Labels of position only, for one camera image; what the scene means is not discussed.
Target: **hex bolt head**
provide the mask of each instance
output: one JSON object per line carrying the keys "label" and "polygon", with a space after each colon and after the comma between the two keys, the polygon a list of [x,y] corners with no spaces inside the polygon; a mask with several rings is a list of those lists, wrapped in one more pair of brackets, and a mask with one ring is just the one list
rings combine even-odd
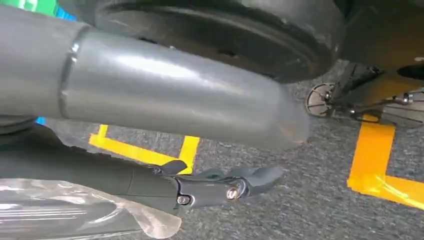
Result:
{"label": "hex bolt head", "polygon": [[239,197],[239,190],[236,187],[231,187],[226,191],[226,198],[228,200],[235,200]]}
{"label": "hex bolt head", "polygon": [[176,202],[180,205],[188,205],[191,200],[191,197],[185,195],[181,195],[176,198]]}

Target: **yellow tape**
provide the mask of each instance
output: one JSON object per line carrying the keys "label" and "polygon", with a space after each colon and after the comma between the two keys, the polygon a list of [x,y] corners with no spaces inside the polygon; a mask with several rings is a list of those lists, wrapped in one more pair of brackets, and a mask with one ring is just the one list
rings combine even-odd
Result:
{"label": "yellow tape", "polygon": [[424,210],[424,183],[386,175],[394,137],[393,126],[362,123],[347,185],[365,195]]}
{"label": "yellow tape", "polygon": [[106,137],[108,131],[107,125],[100,125],[98,134],[92,134],[89,139],[89,144],[98,148],[134,159],[146,164],[165,165],[174,160],[181,160],[185,162],[187,168],[179,174],[191,174],[195,163],[197,147],[200,138],[193,136],[186,136],[179,153],[179,158],[168,156],[155,151],[147,150],[139,146],[130,145],[114,139]]}

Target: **green object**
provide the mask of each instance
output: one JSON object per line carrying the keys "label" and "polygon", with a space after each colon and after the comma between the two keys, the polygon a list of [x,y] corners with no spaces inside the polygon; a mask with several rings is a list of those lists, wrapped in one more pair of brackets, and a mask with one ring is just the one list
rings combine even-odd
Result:
{"label": "green object", "polygon": [[55,17],[58,10],[56,0],[0,0],[0,4]]}

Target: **plastic wrap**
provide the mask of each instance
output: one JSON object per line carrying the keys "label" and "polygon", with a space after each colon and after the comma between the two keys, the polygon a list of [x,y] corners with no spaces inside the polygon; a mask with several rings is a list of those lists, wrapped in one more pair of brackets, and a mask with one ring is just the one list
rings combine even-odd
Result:
{"label": "plastic wrap", "polygon": [[144,232],[165,239],[177,216],[66,181],[0,179],[0,240],[88,240]]}

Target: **blue object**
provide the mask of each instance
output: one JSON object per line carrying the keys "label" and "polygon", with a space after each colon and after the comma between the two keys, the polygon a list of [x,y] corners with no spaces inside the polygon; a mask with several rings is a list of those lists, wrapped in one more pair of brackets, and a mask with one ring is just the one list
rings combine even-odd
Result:
{"label": "blue object", "polygon": [[46,125],[46,119],[44,117],[37,118],[37,120],[35,122],[40,124],[40,125]]}
{"label": "blue object", "polygon": [[56,17],[58,17],[58,18],[60,18],[60,19],[66,19],[66,20],[69,20],[69,21],[76,21],[76,20],[77,20],[77,18],[76,18],[76,17],[74,17],[74,16],[70,15],[70,14],[69,14],[69,13],[67,13],[65,10],[63,10],[61,7],[59,7],[59,8],[57,9]]}

